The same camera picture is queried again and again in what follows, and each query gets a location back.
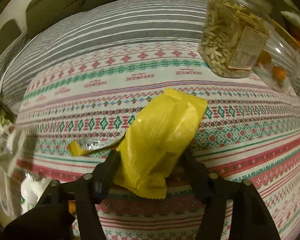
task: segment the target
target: tablecloth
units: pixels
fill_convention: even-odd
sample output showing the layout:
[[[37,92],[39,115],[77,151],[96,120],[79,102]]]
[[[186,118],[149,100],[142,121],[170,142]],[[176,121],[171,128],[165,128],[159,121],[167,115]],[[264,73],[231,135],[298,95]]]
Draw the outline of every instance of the tablecloth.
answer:
[[[72,181],[103,162],[109,149],[72,157],[66,146],[88,136],[107,140],[125,131],[166,87],[206,98],[208,107],[190,144],[209,171],[250,179],[282,239],[300,221],[300,103],[267,87],[255,74],[213,74],[196,42],[149,42],[103,49],[41,73],[24,95],[17,125],[29,132],[14,177],[24,171]],[[194,239],[204,207],[177,166],[163,200],[140,198],[119,186],[97,205],[108,239]],[[227,204],[221,239],[231,226]]]

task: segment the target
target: striped fabric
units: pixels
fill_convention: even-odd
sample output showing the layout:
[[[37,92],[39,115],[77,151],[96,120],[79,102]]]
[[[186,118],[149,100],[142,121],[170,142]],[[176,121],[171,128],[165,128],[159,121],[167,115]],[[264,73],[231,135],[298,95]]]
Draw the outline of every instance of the striped fabric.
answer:
[[[0,81],[9,63],[29,41],[26,32],[22,32],[0,55]]]
[[[40,72],[25,93],[16,125],[26,131],[14,176],[32,171],[72,181],[102,163],[108,149],[73,157],[67,144],[87,136],[107,140],[124,132],[166,87],[208,100],[190,147],[209,171],[250,179],[282,240],[300,226],[300,103],[277,93],[255,74],[216,76],[197,42],[148,42],[98,50]],[[192,240],[204,207],[176,167],[163,200],[137,197],[113,186],[97,205],[107,239]],[[229,237],[232,203],[221,240]],[[74,230],[78,233],[77,224]]]
[[[16,59],[3,82],[3,102],[22,101],[37,73],[71,57],[135,42],[197,41],[205,15],[205,0],[120,0],[72,15],[42,32]]]

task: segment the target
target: snack bag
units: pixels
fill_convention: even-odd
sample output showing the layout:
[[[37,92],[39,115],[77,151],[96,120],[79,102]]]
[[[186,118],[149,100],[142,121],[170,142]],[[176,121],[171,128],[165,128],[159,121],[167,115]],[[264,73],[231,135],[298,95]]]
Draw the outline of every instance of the snack bag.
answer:
[[[207,100],[167,88],[137,115],[117,148],[114,183],[145,198],[165,198],[167,178],[194,137]]]

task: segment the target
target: jar of seeds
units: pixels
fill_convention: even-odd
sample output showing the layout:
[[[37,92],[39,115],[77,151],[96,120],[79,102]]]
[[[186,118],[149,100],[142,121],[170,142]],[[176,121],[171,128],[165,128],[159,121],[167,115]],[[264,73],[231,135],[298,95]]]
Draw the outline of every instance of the jar of seeds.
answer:
[[[270,30],[271,5],[265,0],[208,0],[198,51],[222,77],[247,77]]]

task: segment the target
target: white label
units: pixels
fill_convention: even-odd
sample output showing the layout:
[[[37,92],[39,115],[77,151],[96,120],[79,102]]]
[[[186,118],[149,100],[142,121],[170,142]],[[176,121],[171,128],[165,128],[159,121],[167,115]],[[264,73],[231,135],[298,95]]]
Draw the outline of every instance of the white label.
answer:
[[[268,35],[245,26],[228,68],[251,70],[267,39]]]

